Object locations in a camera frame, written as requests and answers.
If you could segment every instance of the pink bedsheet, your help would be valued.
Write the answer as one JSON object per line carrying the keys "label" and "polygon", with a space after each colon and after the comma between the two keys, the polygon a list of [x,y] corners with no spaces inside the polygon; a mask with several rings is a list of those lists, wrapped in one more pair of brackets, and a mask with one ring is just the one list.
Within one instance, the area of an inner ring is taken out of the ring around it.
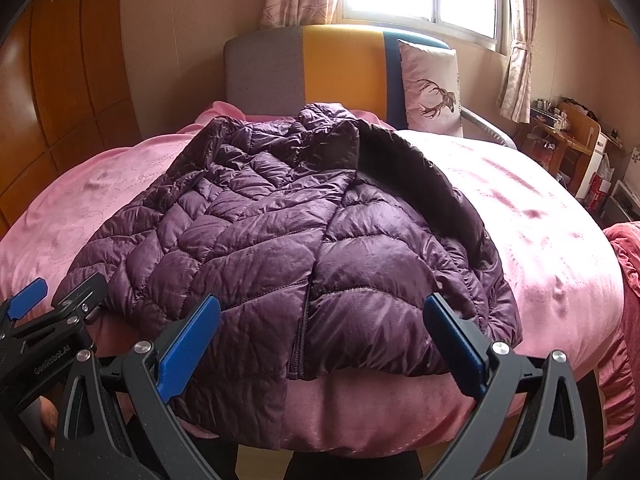
{"label": "pink bedsheet", "polygon": [[[51,184],[0,242],[0,298],[42,276],[50,294],[38,312],[48,308],[91,234],[161,174],[220,110],[244,118],[230,105],[215,104],[181,133],[105,152]],[[609,348],[623,308],[620,268],[597,225],[542,168],[515,150],[420,132],[401,135],[442,169],[484,220],[522,316],[518,352],[545,356],[562,348],[576,376],[587,373]],[[135,333],[122,324],[108,316],[93,326],[101,353],[118,352],[134,341]],[[404,378],[343,370],[315,381],[290,381],[281,446],[392,454],[451,439],[471,407],[449,375]]]}

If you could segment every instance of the window frame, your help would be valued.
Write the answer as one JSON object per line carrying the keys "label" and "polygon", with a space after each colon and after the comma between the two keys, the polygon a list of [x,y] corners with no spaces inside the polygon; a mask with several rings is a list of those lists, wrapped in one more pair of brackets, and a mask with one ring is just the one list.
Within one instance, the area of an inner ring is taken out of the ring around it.
{"label": "window frame", "polygon": [[457,40],[482,46],[489,50],[504,54],[507,52],[507,40],[510,37],[508,25],[510,24],[509,0],[495,0],[495,32],[496,38],[489,38],[468,28],[459,27],[452,23],[440,20],[440,0],[433,0],[433,21],[405,16],[394,16],[382,12],[366,12],[351,10],[346,7],[344,0],[338,0],[336,12],[337,23],[386,25],[395,28],[405,28],[420,33],[430,33],[439,36],[449,36]]}

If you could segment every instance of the bed headboard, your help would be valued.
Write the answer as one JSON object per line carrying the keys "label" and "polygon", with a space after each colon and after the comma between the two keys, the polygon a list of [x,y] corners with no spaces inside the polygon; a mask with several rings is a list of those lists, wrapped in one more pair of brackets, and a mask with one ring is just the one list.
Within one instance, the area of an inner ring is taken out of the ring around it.
{"label": "bed headboard", "polygon": [[360,25],[238,36],[225,45],[226,100],[245,114],[278,116],[296,115],[307,103],[339,102],[406,129],[398,40],[449,48],[423,34]]}

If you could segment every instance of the deer print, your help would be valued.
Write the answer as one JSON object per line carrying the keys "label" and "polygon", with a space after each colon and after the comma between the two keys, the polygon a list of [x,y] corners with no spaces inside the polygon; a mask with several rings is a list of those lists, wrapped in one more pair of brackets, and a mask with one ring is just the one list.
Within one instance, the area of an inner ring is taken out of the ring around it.
{"label": "deer print", "polygon": [[422,115],[429,119],[436,118],[445,107],[453,112],[453,108],[456,105],[456,95],[453,92],[447,92],[444,88],[440,88],[436,83],[429,79],[418,79],[416,82],[420,83],[420,92],[429,88],[429,92],[436,92],[442,97],[442,101],[434,107],[418,104]]}

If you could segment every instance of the wooden floor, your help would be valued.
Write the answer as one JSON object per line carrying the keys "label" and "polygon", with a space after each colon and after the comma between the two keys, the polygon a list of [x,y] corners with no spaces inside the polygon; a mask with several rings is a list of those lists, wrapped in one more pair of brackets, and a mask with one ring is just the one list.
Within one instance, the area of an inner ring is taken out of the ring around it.
{"label": "wooden floor", "polygon": [[282,480],[292,454],[240,446],[236,473],[240,480]]}

